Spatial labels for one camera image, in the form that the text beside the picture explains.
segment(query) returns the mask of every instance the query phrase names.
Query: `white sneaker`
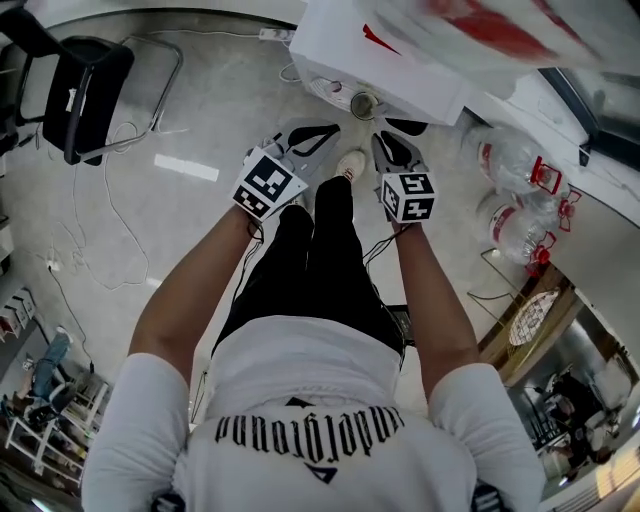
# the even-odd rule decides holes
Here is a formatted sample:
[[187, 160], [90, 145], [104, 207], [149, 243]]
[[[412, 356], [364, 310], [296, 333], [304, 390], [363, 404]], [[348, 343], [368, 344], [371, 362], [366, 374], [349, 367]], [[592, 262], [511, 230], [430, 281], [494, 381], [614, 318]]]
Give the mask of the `white sneaker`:
[[344, 176], [353, 185], [353, 183], [362, 176], [366, 164], [367, 156], [362, 151], [352, 151], [351, 153], [347, 153], [342, 160], [338, 162], [336, 176]]

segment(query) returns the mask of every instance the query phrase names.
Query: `gray floor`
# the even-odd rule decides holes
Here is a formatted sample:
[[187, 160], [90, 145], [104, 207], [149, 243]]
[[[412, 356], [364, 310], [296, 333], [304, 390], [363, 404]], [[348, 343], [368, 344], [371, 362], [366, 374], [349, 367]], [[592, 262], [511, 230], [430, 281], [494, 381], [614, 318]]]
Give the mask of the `gray floor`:
[[[132, 32], [160, 28], [256, 33], [261, 26], [221, 16], [132, 14], [72, 23], [59, 27], [55, 34], [93, 34], [117, 41]], [[104, 166], [84, 164], [74, 169], [46, 141], [41, 140], [39, 149], [32, 142], [6, 155], [7, 175], [0, 182], [17, 246], [14, 263], [33, 290], [44, 320], [50, 325], [61, 323], [80, 336], [43, 261], [53, 247], [62, 261], [56, 276], [88, 336], [86, 348], [96, 370], [110, 381], [116, 379], [126, 357], [136, 320], [155, 289], [154, 283], [164, 279], [229, 208], [227, 196], [247, 149], [275, 133], [291, 117], [320, 116], [335, 121], [342, 128], [342, 139], [324, 166], [328, 177], [342, 153], [358, 147], [370, 153], [368, 140], [374, 129], [371, 123], [358, 121], [311, 96], [301, 85], [281, 82], [278, 72], [290, 62], [281, 44], [219, 35], [163, 37], [178, 44], [185, 54], [184, 68], [162, 121], [165, 134], [151, 134], [125, 154], [111, 155], [106, 171]], [[123, 122], [131, 121], [140, 130], [148, 121], [170, 67], [170, 58], [161, 57], [139, 56], [122, 93], [110, 137]], [[34, 69], [25, 113], [35, 113], [44, 105], [49, 82], [43, 77], [54, 64]], [[455, 128], [430, 126], [417, 145], [440, 191], [434, 218], [425, 229], [480, 339], [495, 321], [469, 300], [466, 292], [492, 296], [509, 288], [480, 258], [485, 246], [478, 241], [481, 236], [475, 209], [490, 186], [478, 171], [466, 168], [459, 159], [461, 137], [471, 123], [463, 115]], [[126, 125], [118, 138], [132, 131]], [[219, 178], [217, 182], [206, 181], [156, 167], [157, 154], [215, 167], [220, 170]], [[113, 205], [146, 257], [110, 207], [105, 172]], [[354, 222], [365, 250], [391, 233], [372, 192], [374, 183], [375, 170], [369, 162], [354, 188]], [[267, 239], [273, 236], [276, 225], [277, 219], [266, 223]], [[505, 262], [499, 265], [514, 279], [524, 279], [521, 269]], [[389, 304], [404, 303], [395, 248], [376, 259], [371, 268], [382, 298]], [[198, 347], [193, 376], [196, 384], [199, 373], [208, 365], [237, 277]], [[109, 290], [123, 282], [142, 284]], [[498, 301], [491, 307], [500, 313], [507, 305]], [[73, 357], [86, 364], [77, 345]], [[405, 362], [398, 400], [401, 405], [424, 411], [422, 395], [419, 364], [412, 352]]]

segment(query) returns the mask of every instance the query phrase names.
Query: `black chair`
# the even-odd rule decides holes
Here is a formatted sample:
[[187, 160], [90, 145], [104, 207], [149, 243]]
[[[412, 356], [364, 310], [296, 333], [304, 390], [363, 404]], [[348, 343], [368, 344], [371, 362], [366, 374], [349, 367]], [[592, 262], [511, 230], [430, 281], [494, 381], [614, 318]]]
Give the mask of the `black chair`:
[[[68, 164], [86, 162], [100, 165], [102, 155], [140, 142], [156, 127], [183, 56], [170, 43], [141, 36], [129, 36], [120, 43], [97, 37], [73, 36], [58, 41], [22, 6], [24, 1], [3, 2], [0, 7], [0, 32], [26, 54], [15, 102], [16, 126], [42, 123], [42, 135], [64, 152]], [[129, 40], [167, 48], [176, 56], [176, 65], [162, 93], [149, 127], [140, 135], [107, 144], [111, 118], [122, 86], [129, 74], [134, 54], [125, 46]], [[27, 119], [21, 105], [34, 58], [58, 55], [59, 61], [49, 90], [43, 116]]]

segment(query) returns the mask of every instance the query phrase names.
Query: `power strip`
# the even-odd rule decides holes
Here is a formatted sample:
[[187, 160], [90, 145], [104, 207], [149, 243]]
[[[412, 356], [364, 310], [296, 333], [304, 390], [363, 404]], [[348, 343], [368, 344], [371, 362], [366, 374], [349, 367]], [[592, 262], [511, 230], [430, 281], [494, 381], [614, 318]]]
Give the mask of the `power strip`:
[[283, 43], [288, 43], [293, 40], [293, 36], [295, 35], [295, 30], [286, 30], [283, 28], [262, 28], [260, 29], [258, 38], [261, 41], [282, 41]]

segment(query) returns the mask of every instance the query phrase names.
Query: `plastic water bottle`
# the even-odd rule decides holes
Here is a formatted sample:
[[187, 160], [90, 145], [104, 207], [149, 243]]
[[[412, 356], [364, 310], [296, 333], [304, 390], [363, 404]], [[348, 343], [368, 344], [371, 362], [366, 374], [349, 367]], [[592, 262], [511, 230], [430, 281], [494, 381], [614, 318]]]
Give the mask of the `plastic water bottle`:
[[549, 231], [560, 229], [570, 232], [571, 219], [576, 213], [575, 203], [580, 200], [582, 194], [572, 190], [567, 184], [566, 189], [556, 195], [538, 190], [531, 194], [513, 196], [520, 208], [531, 212]]
[[562, 173], [549, 165], [549, 154], [515, 128], [474, 128], [465, 136], [463, 149], [498, 192], [526, 195], [545, 190], [557, 195], [562, 182], [566, 182]]
[[531, 274], [539, 264], [549, 262], [556, 237], [529, 210], [505, 204], [491, 194], [480, 203], [477, 215], [491, 242], [509, 260], [524, 265]]

